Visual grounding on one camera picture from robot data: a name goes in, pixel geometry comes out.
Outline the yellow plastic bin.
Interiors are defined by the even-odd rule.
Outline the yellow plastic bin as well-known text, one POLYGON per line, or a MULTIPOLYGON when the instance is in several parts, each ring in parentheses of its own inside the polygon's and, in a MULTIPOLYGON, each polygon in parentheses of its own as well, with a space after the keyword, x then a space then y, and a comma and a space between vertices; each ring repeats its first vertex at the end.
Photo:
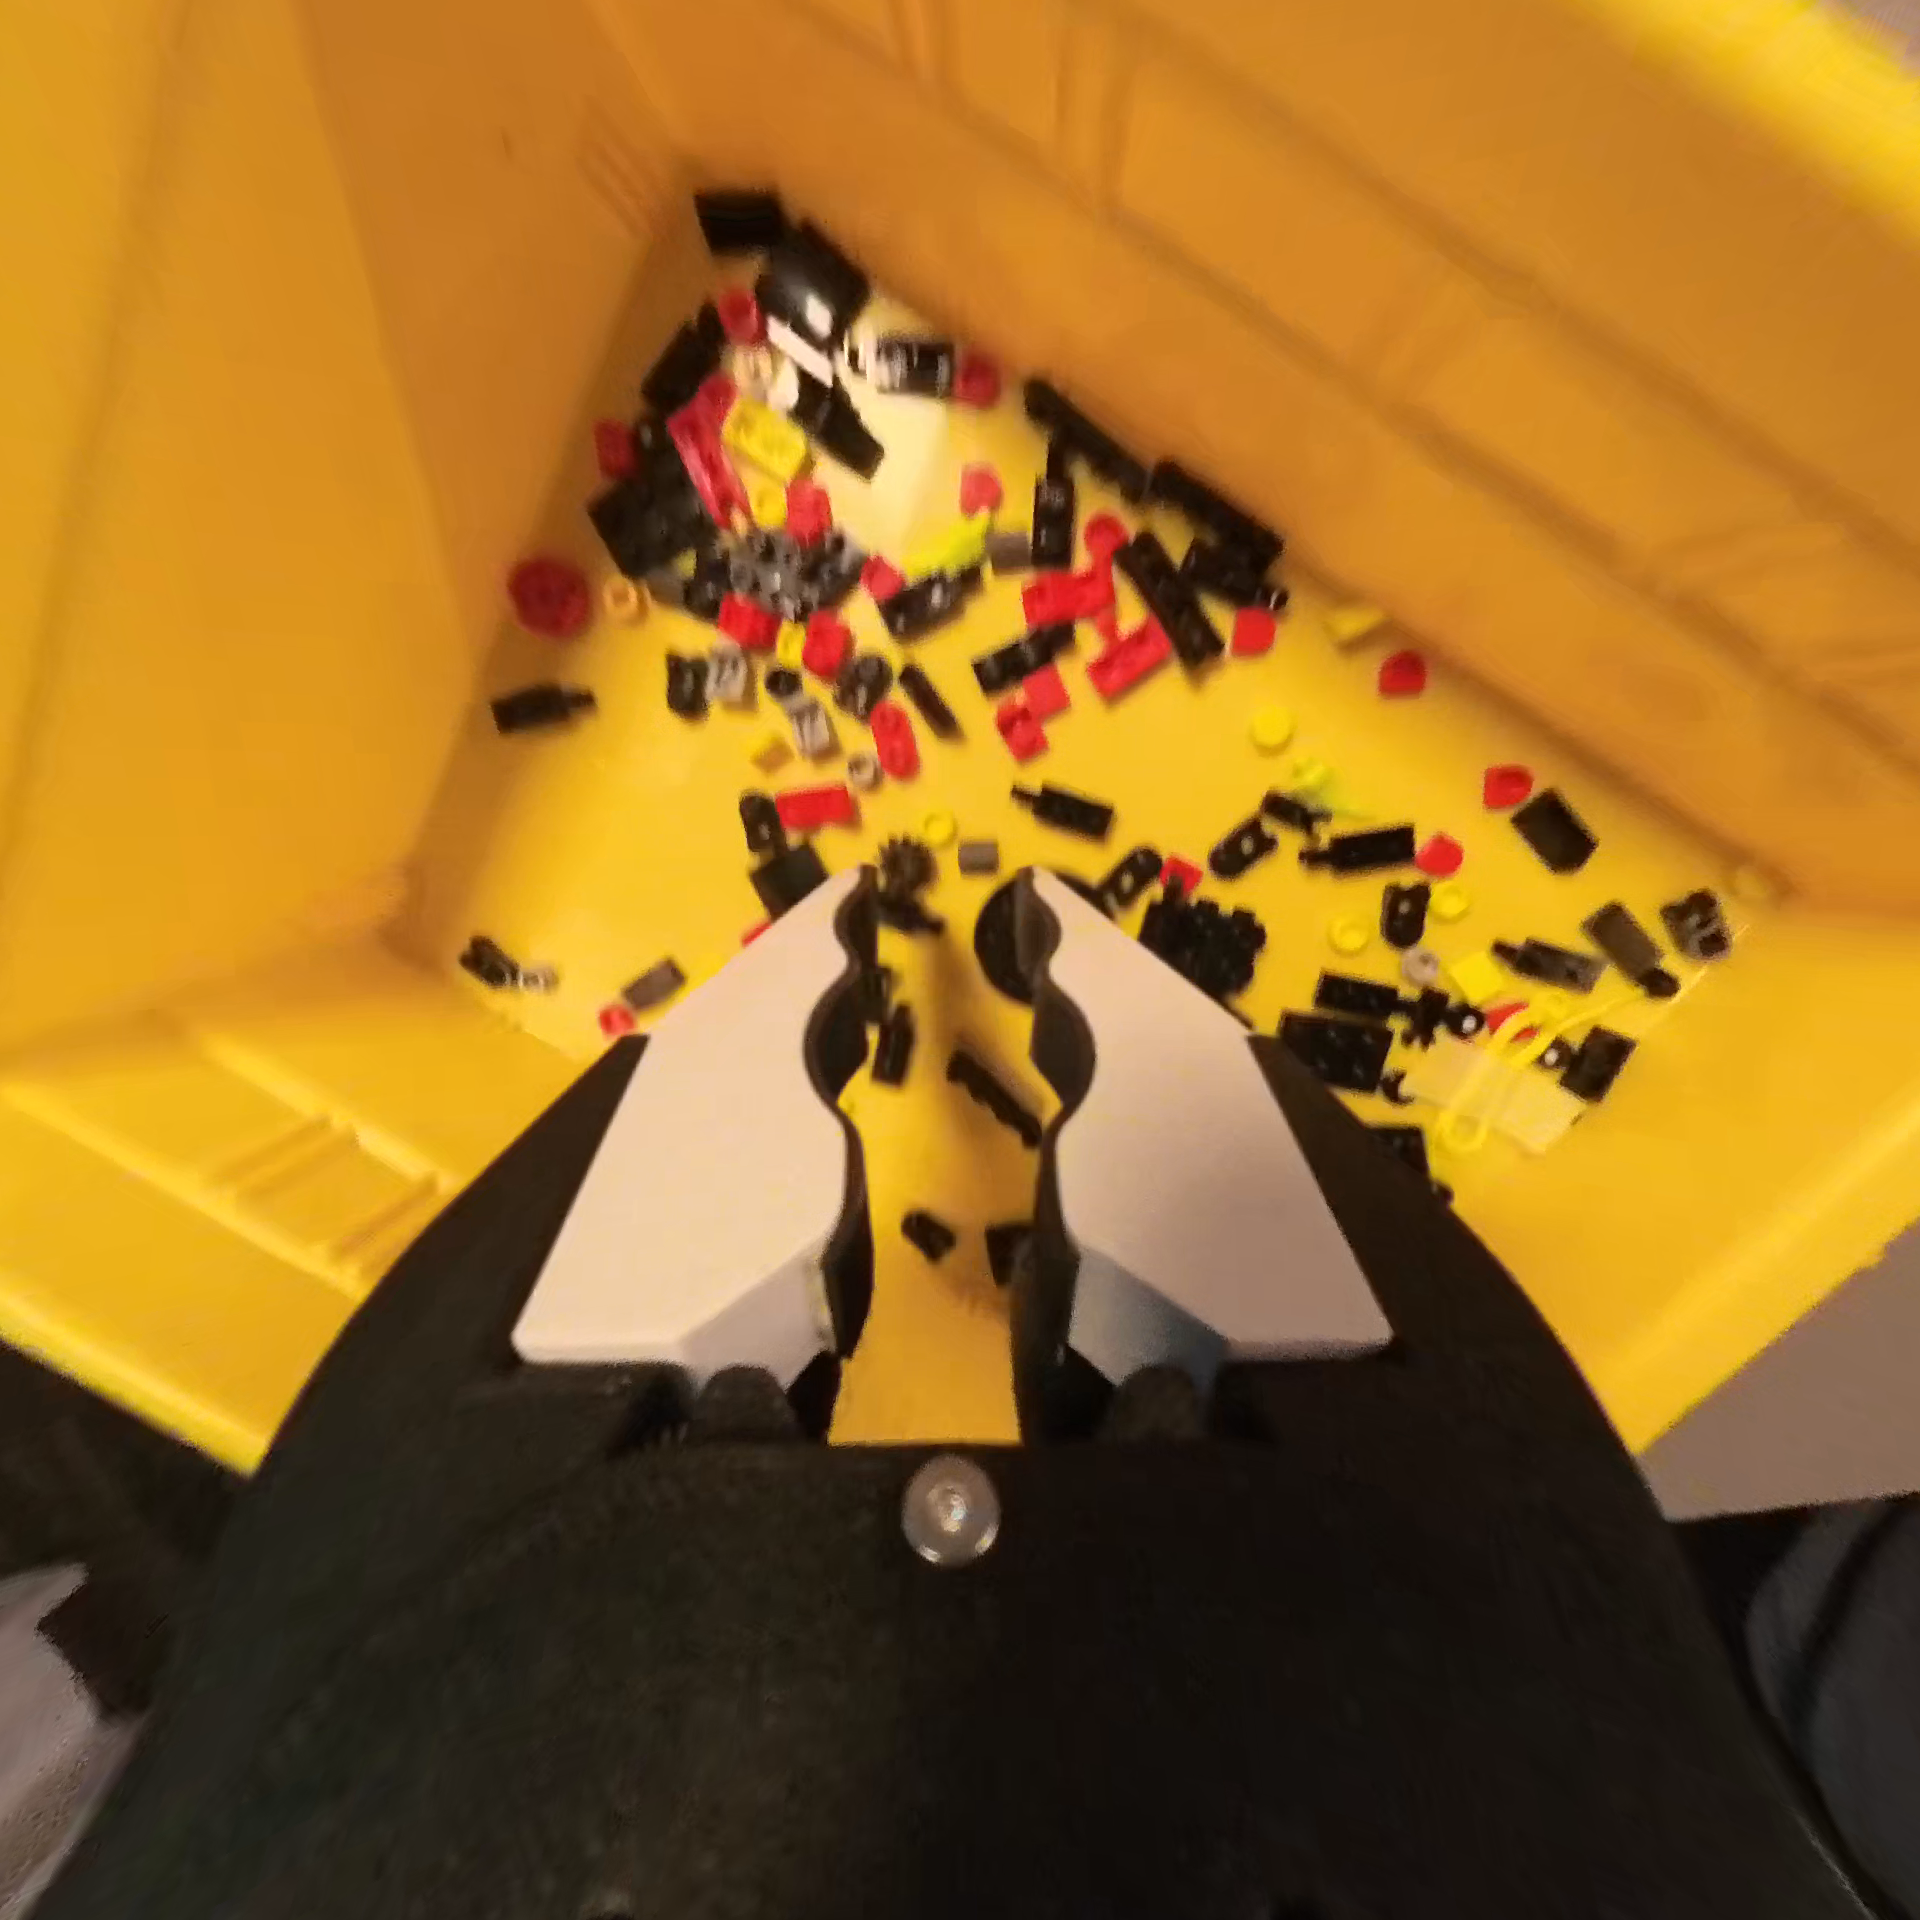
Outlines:
POLYGON ((881 1299, 844 1435, 1012 1429, 979 1232, 1033 1163, 945 1082, 1023 1019, 995 882, 1203 870, 1268 791, 1455 858, 1446 986, 1626 909, 1634 1042, 1405 1068, 1439 1184, 1643 1448, 1915 1227, 1915 76, 1821 4, 5 4, 5 1339, 251 1470, 401 1250, 567 1082, 757 944, 735 798, 940 859, 857 1083, 881 1299), (831 530, 917 581, 1023 527, 1050 382, 1271 526, 1290 607, 1142 667, 1122 576, 1029 718, 903 647, 860 792, 618 582, 588 503, 779 196, 866 322, 831 530))

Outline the black round lego plate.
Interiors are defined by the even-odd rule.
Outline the black round lego plate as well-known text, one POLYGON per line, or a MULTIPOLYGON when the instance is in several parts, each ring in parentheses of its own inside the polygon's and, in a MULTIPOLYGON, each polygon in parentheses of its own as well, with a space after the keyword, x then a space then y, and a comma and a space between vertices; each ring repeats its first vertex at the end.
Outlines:
POLYGON ((974 956, 987 986, 998 997, 1031 1007, 1035 973, 1021 957, 1020 894, 1021 882, 1007 879, 981 906, 974 923, 974 956))

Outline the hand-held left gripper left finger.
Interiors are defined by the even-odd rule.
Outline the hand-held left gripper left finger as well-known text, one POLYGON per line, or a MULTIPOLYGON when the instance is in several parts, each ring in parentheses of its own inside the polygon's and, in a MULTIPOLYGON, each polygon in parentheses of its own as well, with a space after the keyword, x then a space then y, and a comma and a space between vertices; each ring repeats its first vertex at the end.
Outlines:
POLYGON ((513 1330, 534 1364, 847 1359, 874 1220, 841 1092, 866 1060, 874 870, 825 877, 643 1039, 513 1330))

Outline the person's dark grey clothing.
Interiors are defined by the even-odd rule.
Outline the person's dark grey clothing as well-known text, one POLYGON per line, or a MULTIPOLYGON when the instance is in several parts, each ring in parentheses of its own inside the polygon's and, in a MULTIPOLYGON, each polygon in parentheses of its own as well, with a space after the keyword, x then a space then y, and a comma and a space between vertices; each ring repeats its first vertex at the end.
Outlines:
POLYGON ((1918 1500, 1821 1506, 1762 1578, 1746 1660, 1839 1850, 1918 1915, 1918 1500))

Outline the pile of lego pieces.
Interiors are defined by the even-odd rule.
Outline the pile of lego pieces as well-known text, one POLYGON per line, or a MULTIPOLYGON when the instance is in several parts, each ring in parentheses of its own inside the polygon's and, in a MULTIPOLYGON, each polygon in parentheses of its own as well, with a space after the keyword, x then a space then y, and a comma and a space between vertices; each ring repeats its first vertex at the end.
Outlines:
POLYGON ((491 699, 516 780, 554 736, 645 766, 626 890, 471 928, 459 966, 621 1039, 733 946, 703 935, 735 800, 758 938, 819 869, 869 861, 881 923, 946 935, 1029 858, 1332 1090, 1422 1109, 1426 1166, 1485 1136, 1546 1150, 1642 1032, 1732 956, 1724 899, 1627 894, 1614 845, 1524 764, 1477 766, 1428 659, 1321 675, 1411 800, 1356 800, 1273 690, 1306 661, 1283 538, 1177 461, 1142 461, 1043 374, 874 312, 874 286, 766 194, 694 198, 726 260, 653 363, 593 410, 557 548, 519 559, 522 682, 491 699), (510 926, 502 944, 495 932, 510 926))

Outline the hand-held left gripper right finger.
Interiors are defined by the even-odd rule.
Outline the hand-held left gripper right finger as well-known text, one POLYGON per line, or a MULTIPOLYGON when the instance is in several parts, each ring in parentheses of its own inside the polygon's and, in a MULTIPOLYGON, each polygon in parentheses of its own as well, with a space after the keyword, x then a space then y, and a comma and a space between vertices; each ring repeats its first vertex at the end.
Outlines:
POLYGON ((1215 1373, 1383 1351, 1386 1312, 1245 1024, 1052 870, 1020 875, 1014 944, 1061 1104, 1027 1285, 1041 1357, 1215 1373))

